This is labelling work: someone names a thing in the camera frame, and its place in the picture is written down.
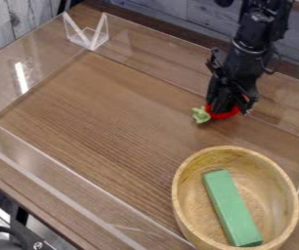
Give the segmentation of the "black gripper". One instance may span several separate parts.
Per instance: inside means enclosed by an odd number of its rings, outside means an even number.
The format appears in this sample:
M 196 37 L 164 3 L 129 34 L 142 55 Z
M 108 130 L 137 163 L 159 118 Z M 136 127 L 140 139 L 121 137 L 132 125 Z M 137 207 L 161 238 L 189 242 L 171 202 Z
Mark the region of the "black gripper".
M 255 50 L 232 42 L 228 52 L 219 48 L 211 49 L 207 61 L 211 71 L 207 104 L 212 105 L 215 113 L 229 111 L 233 106 L 237 106 L 237 94 L 243 95 L 241 113 L 247 115 L 251 112 L 255 103 L 260 100 L 257 80 L 264 73 L 273 74 L 273 70 L 268 68 L 273 54 L 272 44 Z

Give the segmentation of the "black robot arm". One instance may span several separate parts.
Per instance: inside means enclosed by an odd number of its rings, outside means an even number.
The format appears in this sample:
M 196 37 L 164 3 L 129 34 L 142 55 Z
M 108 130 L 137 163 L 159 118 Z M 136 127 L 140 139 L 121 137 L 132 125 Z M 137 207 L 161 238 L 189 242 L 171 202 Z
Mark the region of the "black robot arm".
M 239 28 L 224 53 L 211 49 L 207 66 L 211 80 L 205 111 L 213 119 L 247 114 L 259 101 L 257 80 L 275 74 L 269 68 L 280 57 L 275 42 L 284 38 L 295 0 L 243 0 Z

